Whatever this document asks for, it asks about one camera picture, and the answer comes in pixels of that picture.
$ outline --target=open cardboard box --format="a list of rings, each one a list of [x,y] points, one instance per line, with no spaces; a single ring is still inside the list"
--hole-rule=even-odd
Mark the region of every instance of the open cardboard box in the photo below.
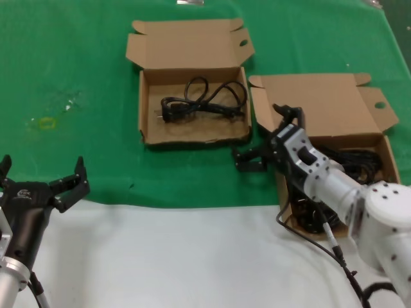
[[[378,153],[383,162],[376,180],[399,183],[399,173],[390,142],[384,131],[398,123],[389,102],[378,88],[364,87],[369,74],[290,74],[251,76],[251,95],[257,122],[269,132],[282,120],[273,104],[301,107],[306,132],[314,146],[336,150],[365,149]],[[280,206],[288,196],[284,176],[276,173]],[[283,221],[313,239],[323,235],[305,232],[292,216],[291,207]],[[336,236],[347,235],[345,226],[334,230]]]
[[[161,99],[184,97],[187,82],[197,76],[209,81],[211,95],[223,82],[237,80],[247,88],[240,65],[254,54],[247,29],[241,19],[204,21],[134,21],[137,34],[129,34],[126,57],[142,67],[139,84],[139,130],[145,144],[214,143],[247,140],[251,133],[250,102],[244,117],[227,119],[222,115],[197,112],[194,117],[165,123]],[[204,84],[190,87],[189,98],[201,95]],[[238,87],[234,90],[242,98]],[[212,100],[236,106],[228,90]]]

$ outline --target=wire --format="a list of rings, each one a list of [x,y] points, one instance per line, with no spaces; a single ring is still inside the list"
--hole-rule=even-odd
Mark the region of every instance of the wire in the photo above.
[[[28,282],[28,283],[27,283],[27,286],[28,286],[28,288],[30,289],[30,291],[33,293],[34,299],[36,299],[36,302],[37,302],[38,307],[39,307],[39,308],[42,308],[39,300],[37,299],[37,295],[36,295],[36,293],[35,293],[35,291],[34,291],[34,288],[33,288],[32,284],[31,284],[30,282]]]
[[[344,260],[344,256],[342,255],[342,251],[340,253],[340,258],[337,258],[335,255],[333,255],[328,249],[326,249],[325,247],[321,246],[320,244],[316,243],[315,241],[311,240],[310,238],[306,237],[304,234],[299,233],[298,231],[294,230],[293,228],[289,227],[286,223],[283,223],[280,220],[280,217],[287,211],[287,209],[290,206],[290,191],[288,192],[288,197],[286,200],[286,204],[284,206],[284,208],[282,210],[280,210],[280,212],[278,213],[277,217],[275,218],[275,220],[283,227],[285,227],[285,229],[291,231],[292,233],[294,233],[295,235],[305,239],[306,241],[310,242],[311,244],[313,244],[314,246],[316,246],[317,248],[321,249],[323,252],[325,252],[326,254],[328,254],[331,258],[334,259],[334,261],[336,261],[344,270],[344,273],[349,281],[349,283],[351,284],[351,287],[353,288],[355,294],[357,295],[358,299],[360,300],[363,308],[371,308],[371,305],[369,303],[369,298],[371,297],[371,295],[374,292],[377,292],[379,290],[389,290],[392,292],[396,292],[394,286],[389,283],[389,282],[377,282],[375,284],[370,285],[369,287],[367,287],[364,291],[362,290],[360,284],[358,283],[358,281],[354,278],[354,275],[356,274],[356,271],[351,272],[348,268],[347,268],[347,264],[345,263]],[[322,209],[320,207],[317,207],[317,210],[320,212],[320,217],[323,221],[325,221],[326,217],[324,216],[324,213],[322,213]]]
[[[196,100],[192,100],[188,98],[188,90],[193,84],[194,81],[201,80],[204,82],[205,88],[203,93],[200,97]],[[237,84],[243,91],[243,99],[241,100],[240,97],[237,95],[236,91],[230,86],[230,84]],[[212,99],[216,97],[216,95],[222,90],[227,89],[231,92],[234,96],[237,105],[235,107],[228,107],[223,105],[218,105],[214,103],[210,103]],[[161,100],[161,111],[162,111],[162,119],[164,122],[173,122],[179,119],[183,119],[184,117],[192,114],[196,111],[204,111],[204,112],[211,112],[214,114],[222,114],[225,117],[233,118],[235,116],[243,116],[244,113],[241,111],[241,108],[245,106],[247,102],[247,90],[244,85],[236,80],[228,81],[221,84],[211,95],[206,99],[206,95],[209,90],[209,82],[202,76],[194,77],[192,80],[189,81],[186,85],[186,89],[184,91],[184,98],[175,98],[175,97],[167,97]]]
[[[326,222],[328,222],[332,230],[341,225],[341,221],[336,212],[322,202],[314,202],[297,190],[292,194],[290,203],[293,217],[296,218],[299,226],[308,233],[324,233],[322,226],[324,222],[319,215],[325,216]]]
[[[359,283],[357,282],[357,280],[354,278],[354,275],[356,274],[356,272],[351,272],[349,271],[349,269],[347,268],[347,264],[345,263],[344,260],[344,256],[342,255],[342,251],[341,251],[341,256],[340,259],[338,259],[335,255],[333,255],[328,249],[326,249],[325,247],[321,246],[319,243],[316,243],[315,241],[313,241],[312,239],[306,237],[304,234],[299,233],[298,231],[294,230],[293,228],[289,227],[286,223],[283,223],[280,220],[280,217],[286,212],[286,210],[289,208],[290,206],[290,195],[292,194],[292,186],[288,185],[288,181],[287,181],[287,187],[288,187],[288,196],[287,196],[287,200],[286,200],[286,204],[284,205],[284,208],[282,210],[280,210],[280,212],[278,213],[277,217],[275,218],[275,220],[281,225],[283,226],[285,229],[289,230],[290,232],[294,233],[295,235],[305,239],[306,241],[308,241],[309,243],[311,243],[312,245],[316,246],[317,248],[321,249],[323,252],[325,252],[326,254],[328,254],[331,258],[334,259],[335,262],[337,262],[344,270],[344,273],[348,279],[348,281],[351,284],[351,287],[354,289],[354,292],[356,293],[358,299],[361,301],[361,303],[363,302],[363,291],[361,289],[361,286],[359,285]]]
[[[39,296],[40,294],[44,293],[43,286],[37,279],[37,276],[34,271],[32,271],[30,274],[30,282],[31,282],[31,285],[33,286],[33,290],[36,296]]]
[[[325,146],[321,146],[319,150],[342,165],[346,175],[362,185],[372,183],[383,165],[380,156],[369,150],[336,151]]]
[[[298,231],[294,230],[293,228],[289,227],[287,224],[283,223],[280,220],[280,217],[286,212],[286,210],[289,208],[290,206],[290,194],[288,194],[287,197],[287,201],[286,201],[286,205],[284,206],[284,208],[278,213],[277,217],[275,218],[275,220],[281,225],[283,226],[285,229],[287,229],[288,231],[294,233],[295,235],[305,239],[306,241],[310,242],[312,245],[316,246],[317,248],[321,249],[323,252],[325,252],[326,254],[328,254],[331,258],[333,258],[337,263],[340,264],[340,261],[327,249],[325,249],[323,246],[321,246],[319,243],[316,243],[315,241],[313,241],[312,239],[306,237],[304,234],[299,233]]]
[[[374,292],[377,292],[379,290],[387,290],[387,291],[392,291],[395,294],[397,293],[395,287],[390,283],[390,282],[376,282],[375,284],[371,284],[369,287],[367,287],[364,292],[363,292],[363,302],[362,305],[365,308],[369,308],[369,298]]]

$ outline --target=green tablecloth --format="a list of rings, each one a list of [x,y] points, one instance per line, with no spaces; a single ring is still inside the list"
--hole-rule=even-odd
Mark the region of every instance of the green tablecloth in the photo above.
[[[0,1],[0,154],[13,158],[10,177],[53,180],[83,155],[93,201],[275,204],[273,174],[237,173],[229,148],[154,152],[137,130],[138,75],[125,58],[131,22],[239,16],[256,49],[247,75],[371,73],[400,118],[389,136],[411,184],[410,74],[383,11],[361,0]]]
[[[385,15],[403,52],[408,69],[411,69],[411,1],[380,0],[380,3],[384,6]]]

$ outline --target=table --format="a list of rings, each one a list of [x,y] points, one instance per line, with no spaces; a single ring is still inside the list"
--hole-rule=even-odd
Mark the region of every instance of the table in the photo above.
[[[53,211],[34,270],[58,308],[360,307],[339,266],[275,222],[279,207]],[[361,286],[383,280],[340,241]],[[393,293],[372,308],[404,307]],[[30,290],[15,308],[34,308]]]
[[[0,155],[11,154],[12,178],[54,180],[83,155],[92,201],[276,203],[273,174],[239,175],[229,148],[152,151],[137,130],[139,80],[125,58],[131,22],[242,17],[256,49],[248,76],[370,73],[399,116],[389,137],[402,181],[411,184],[411,79],[382,10],[362,0],[175,2],[0,1]],[[260,141],[255,129],[249,146]]]

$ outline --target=box lid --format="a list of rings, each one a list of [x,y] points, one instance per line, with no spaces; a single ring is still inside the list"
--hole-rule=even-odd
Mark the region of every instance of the box lid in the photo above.
[[[126,57],[143,69],[240,66],[254,54],[242,19],[134,21]]]
[[[251,76],[257,122],[274,131],[282,117],[273,104],[301,107],[309,137],[381,133],[398,118],[379,88],[362,87],[371,76],[360,74],[288,74]]]

